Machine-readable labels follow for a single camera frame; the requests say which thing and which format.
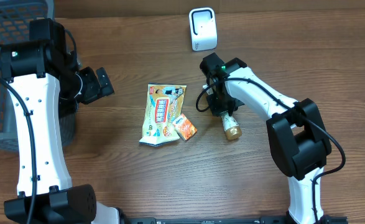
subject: small orange wrapper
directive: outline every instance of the small orange wrapper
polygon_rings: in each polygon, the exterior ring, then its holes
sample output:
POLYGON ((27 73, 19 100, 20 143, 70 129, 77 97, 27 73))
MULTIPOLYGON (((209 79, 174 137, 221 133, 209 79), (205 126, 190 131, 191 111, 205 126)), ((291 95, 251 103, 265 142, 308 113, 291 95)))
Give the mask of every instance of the small orange wrapper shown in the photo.
POLYGON ((172 124, 174 125, 175 130, 184 140, 190 139, 197 132, 197 129, 184 114, 178 116, 178 118, 176 118, 172 124))

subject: table top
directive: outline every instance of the table top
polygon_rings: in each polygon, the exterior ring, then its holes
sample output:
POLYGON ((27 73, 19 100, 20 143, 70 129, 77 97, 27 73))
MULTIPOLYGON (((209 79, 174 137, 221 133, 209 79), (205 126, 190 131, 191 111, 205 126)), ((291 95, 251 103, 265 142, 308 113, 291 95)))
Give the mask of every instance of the table top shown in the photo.
MULTIPOLYGON (((227 141, 221 119, 195 109, 205 82, 199 64, 216 52, 318 105, 347 156, 342 171, 322 178, 321 205, 365 223, 365 9, 217 14, 218 46, 204 52, 192 52, 187 16, 59 22, 74 35, 83 65, 104 67, 115 89, 80 106, 74 142, 64 149, 73 185, 91 184, 100 202, 129 217, 284 214, 287 178, 270 156, 265 122, 240 107, 234 116, 243 135, 227 141), (149 82, 187 85, 182 112, 198 129, 191 140, 139 145, 149 82)), ((326 170, 340 161, 333 147, 326 170)), ((0 223, 7 223, 3 201, 16 197, 18 167, 17 154, 0 151, 0 223)))

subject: blue-gray crate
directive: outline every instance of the blue-gray crate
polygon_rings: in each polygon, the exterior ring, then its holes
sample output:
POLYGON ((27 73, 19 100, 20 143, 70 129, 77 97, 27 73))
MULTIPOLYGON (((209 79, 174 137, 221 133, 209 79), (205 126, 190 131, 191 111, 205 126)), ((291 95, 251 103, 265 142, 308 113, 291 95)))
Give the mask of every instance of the blue-gray crate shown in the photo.
MULTIPOLYGON (((53 0, 0 0, 0 44, 27 41, 29 39, 29 22, 46 17, 53 19, 53 15, 53 0)), ((70 144, 75 133, 75 115, 66 116, 59 122, 62 145, 70 144)), ((14 107, 7 90, 1 85, 0 149, 18 151, 14 107)))

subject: small bottle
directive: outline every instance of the small bottle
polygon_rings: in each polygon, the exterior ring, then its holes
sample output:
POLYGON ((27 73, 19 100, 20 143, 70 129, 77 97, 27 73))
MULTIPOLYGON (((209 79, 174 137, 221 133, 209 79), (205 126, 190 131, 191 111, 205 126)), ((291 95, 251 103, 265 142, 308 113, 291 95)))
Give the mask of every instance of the small bottle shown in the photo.
POLYGON ((242 136, 242 130, 239 127, 238 122, 227 113, 222 115, 222 123, 224 124, 224 131, 228 140, 237 139, 242 136))

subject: candy wrapper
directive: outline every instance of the candy wrapper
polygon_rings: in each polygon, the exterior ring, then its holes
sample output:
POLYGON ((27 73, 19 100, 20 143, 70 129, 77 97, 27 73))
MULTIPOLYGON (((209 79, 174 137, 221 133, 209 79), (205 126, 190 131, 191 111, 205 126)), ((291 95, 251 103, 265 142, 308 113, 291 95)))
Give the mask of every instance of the candy wrapper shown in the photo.
POLYGON ((159 146, 180 138, 172 122, 181 114, 185 85, 148 84, 140 143, 159 146))
POLYGON ((190 122, 184 114, 178 116, 172 124, 183 140, 190 139, 197 132, 197 129, 194 127, 192 122, 190 122))

